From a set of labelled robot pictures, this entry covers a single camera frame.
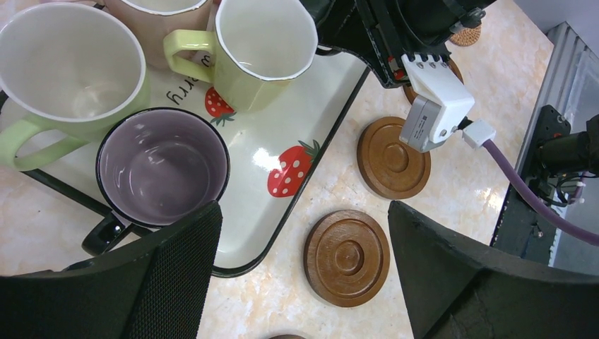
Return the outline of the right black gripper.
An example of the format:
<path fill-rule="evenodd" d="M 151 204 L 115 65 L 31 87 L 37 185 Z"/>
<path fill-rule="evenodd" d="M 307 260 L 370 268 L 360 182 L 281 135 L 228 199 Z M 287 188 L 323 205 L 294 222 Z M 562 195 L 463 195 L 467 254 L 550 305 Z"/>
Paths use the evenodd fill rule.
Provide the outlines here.
<path fill-rule="evenodd" d="M 487 0 L 302 0 L 316 23 L 316 53 L 345 52 L 363 61 L 383 88 L 410 82 L 409 61 L 449 61 L 446 41 L 476 28 L 491 5 Z"/>

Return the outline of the brown wooden coaster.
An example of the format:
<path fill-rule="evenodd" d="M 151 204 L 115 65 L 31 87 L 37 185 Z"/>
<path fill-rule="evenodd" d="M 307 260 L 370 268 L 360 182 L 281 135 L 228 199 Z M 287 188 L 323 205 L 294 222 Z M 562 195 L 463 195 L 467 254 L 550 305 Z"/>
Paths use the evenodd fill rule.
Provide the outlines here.
<path fill-rule="evenodd" d="M 382 288 L 390 268 L 390 247 L 379 223 L 358 210 L 323 216 L 304 244 L 304 272 L 322 299 L 357 307 Z"/>
<path fill-rule="evenodd" d="M 464 83 L 461 71 L 457 67 L 456 63 L 452 59 L 450 59 L 447 62 L 447 65 L 453 71 L 453 73 L 458 77 L 458 79 L 462 83 Z M 405 93 L 405 97 L 406 97 L 407 101 L 412 105 L 413 102 L 414 102 L 414 100 L 415 100 L 415 98 L 416 98 L 416 96 L 417 96 L 416 92 L 413 90 L 413 87 L 411 85 L 404 85 L 403 86 L 403 91 Z"/>
<path fill-rule="evenodd" d="M 282 334 L 282 335 L 276 335 L 273 336 L 269 339 L 306 339 L 303 336 L 300 335 L 294 335 L 294 334 Z"/>
<path fill-rule="evenodd" d="M 424 189 L 430 176 L 430 153 L 419 153 L 400 140 L 404 123 L 399 117 L 377 119 L 364 129 L 357 144 L 360 174 L 382 198 L 412 198 Z"/>

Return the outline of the purple mug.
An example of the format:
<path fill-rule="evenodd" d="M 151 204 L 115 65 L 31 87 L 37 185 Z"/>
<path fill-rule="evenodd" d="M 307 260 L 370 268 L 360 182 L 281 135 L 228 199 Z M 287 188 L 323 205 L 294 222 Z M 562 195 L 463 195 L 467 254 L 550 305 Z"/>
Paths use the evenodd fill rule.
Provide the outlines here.
<path fill-rule="evenodd" d="M 83 240 L 93 256 L 135 226 L 166 227 L 224 194 L 230 177 L 226 142 L 204 118 L 152 107 L 115 124 L 100 142 L 95 178 L 111 211 Z"/>

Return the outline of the woven rattan coaster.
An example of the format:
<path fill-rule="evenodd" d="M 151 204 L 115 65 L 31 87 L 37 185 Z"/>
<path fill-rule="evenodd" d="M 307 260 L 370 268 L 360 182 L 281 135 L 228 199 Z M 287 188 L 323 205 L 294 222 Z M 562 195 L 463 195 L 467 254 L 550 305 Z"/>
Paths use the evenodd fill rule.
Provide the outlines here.
<path fill-rule="evenodd" d="M 469 47 L 474 45 L 480 38 L 482 26 L 475 28 L 464 28 L 459 33 L 453 34 L 449 41 L 459 47 Z"/>

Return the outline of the strawberry enamel tray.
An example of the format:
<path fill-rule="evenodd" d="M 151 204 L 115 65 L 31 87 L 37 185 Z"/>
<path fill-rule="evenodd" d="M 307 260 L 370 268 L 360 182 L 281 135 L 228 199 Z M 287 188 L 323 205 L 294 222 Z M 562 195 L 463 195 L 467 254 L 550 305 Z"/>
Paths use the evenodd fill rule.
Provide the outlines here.
<path fill-rule="evenodd" d="M 218 200 L 224 220 L 214 275 L 232 278 L 265 258 L 367 76 L 348 54 L 316 56 L 311 68 L 267 108 L 234 112 L 207 83 L 149 69 L 151 107 L 192 112 L 226 142 L 230 177 Z M 111 208 L 95 178 L 98 143 L 30 176 L 104 215 Z"/>

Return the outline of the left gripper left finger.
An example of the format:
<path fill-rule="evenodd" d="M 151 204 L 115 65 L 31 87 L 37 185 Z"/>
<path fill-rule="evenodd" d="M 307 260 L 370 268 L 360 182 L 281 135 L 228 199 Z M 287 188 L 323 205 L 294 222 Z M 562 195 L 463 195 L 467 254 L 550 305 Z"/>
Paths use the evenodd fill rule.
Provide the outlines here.
<path fill-rule="evenodd" d="M 2 338 L 195 338 L 223 215 L 216 202 L 118 249 L 1 278 Z"/>

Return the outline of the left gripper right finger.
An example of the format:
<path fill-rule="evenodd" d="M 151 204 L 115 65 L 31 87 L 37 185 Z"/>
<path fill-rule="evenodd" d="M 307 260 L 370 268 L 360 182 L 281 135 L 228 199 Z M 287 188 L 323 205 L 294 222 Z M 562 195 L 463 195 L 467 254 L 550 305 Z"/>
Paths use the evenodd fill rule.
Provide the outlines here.
<path fill-rule="evenodd" d="M 401 201 L 389 231 L 416 338 L 597 338 L 598 277 L 507 254 Z"/>

